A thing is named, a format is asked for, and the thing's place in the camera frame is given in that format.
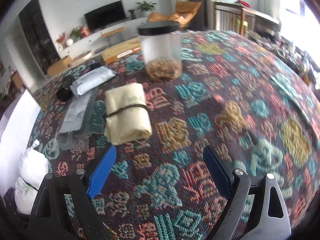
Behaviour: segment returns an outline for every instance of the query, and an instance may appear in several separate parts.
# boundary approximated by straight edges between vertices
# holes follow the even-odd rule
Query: brown armchair
[[[179,22],[180,28],[185,27],[197,14],[201,6],[200,2],[176,2],[176,11],[172,15],[161,15],[153,12],[148,17],[148,22],[157,21],[176,21]]]

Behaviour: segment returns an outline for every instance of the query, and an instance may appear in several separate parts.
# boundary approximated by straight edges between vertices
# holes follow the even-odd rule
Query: colorful woven fabric
[[[141,83],[153,135],[116,147],[116,163],[93,200],[113,239],[206,238],[226,204],[203,162],[206,145],[250,175],[273,173],[295,227],[319,184],[316,97],[276,56],[235,33],[184,33],[182,42],[183,74],[171,82],[151,82],[141,54],[109,65],[118,76],[95,94],[86,152],[54,148],[68,103],[55,96],[62,76],[53,79],[35,95],[44,110],[30,144],[41,142],[39,151],[58,176],[86,167],[109,146],[103,136],[103,92]],[[84,65],[66,74],[81,76],[88,70]],[[70,198],[67,203],[75,216]],[[242,225],[251,204],[248,198]],[[83,234],[80,228],[76,231]]]

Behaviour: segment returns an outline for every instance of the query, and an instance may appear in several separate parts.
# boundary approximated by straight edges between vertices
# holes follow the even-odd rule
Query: transparent container
[[[138,27],[146,72],[153,81],[182,74],[181,35],[175,21],[150,22]]]

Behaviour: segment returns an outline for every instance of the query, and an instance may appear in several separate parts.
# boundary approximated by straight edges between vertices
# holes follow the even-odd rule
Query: yellow folded bag
[[[108,90],[105,97],[106,113],[107,116],[111,115],[106,118],[105,136],[113,145],[146,139],[152,135],[148,111],[141,106],[134,106],[146,107],[141,84],[132,83]]]

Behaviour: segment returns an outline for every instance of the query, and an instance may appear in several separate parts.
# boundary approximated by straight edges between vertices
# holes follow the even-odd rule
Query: black flat screen tv
[[[107,4],[84,15],[90,31],[126,19],[122,1]]]

